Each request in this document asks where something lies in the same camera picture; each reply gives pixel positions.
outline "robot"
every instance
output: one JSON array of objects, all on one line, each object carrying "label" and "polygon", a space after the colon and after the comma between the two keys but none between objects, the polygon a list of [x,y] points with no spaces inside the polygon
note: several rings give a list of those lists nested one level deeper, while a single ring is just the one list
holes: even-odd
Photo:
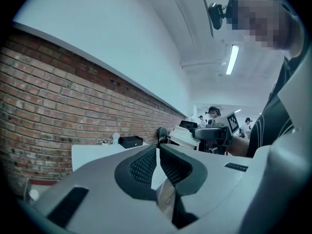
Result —
[{"label": "robot", "polygon": [[[160,145],[160,165],[175,188],[172,221],[158,208],[151,189],[155,145],[85,164],[34,206],[20,206],[46,233],[267,233],[297,202],[312,174],[311,56],[310,49],[278,93],[295,131],[258,148],[254,158]],[[216,119],[192,134],[224,149],[239,128],[233,117],[227,120]]]}]

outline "white table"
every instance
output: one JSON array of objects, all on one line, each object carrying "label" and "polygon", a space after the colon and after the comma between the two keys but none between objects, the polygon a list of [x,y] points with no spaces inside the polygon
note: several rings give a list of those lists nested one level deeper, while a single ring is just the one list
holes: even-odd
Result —
[{"label": "white table", "polygon": [[[125,152],[127,150],[121,145],[109,145],[109,144],[99,144],[99,145],[73,145],[72,146],[72,166],[73,172],[79,167],[86,163],[89,163],[95,159],[107,157],[110,155]],[[165,181],[167,178],[160,166],[159,149],[156,149],[157,166],[153,173],[152,186],[151,188],[157,190],[157,188]]]}]

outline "white shirt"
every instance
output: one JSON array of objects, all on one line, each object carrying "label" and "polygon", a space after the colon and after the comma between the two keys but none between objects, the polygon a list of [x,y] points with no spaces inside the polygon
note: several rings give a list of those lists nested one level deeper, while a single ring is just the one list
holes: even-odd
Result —
[{"label": "white shirt", "polygon": [[247,125],[247,123],[245,123],[242,127],[243,131],[244,131],[244,135],[245,135],[245,139],[249,139],[250,138],[250,133],[252,132],[251,130],[251,125]]},{"label": "white shirt", "polygon": [[200,121],[200,124],[199,124],[198,126],[199,126],[199,128],[205,128],[206,125],[207,125],[207,122],[206,122],[204,119],[202,119],[202,120]]}]

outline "ceiling light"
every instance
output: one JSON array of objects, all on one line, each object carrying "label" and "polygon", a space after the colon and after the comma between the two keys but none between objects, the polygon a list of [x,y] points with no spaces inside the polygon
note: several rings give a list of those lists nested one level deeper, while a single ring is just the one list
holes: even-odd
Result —
[{"label": "ceiling light", "polygon": [[236,59],[238,56],[238,51],[239,51],[239,46],[238,45],[232,45],[229,66],[228,66],[228,69],[226,71],[227,75],[230,75],[234,69],[234,65],[235,65],[235,62],[236,62]]}]

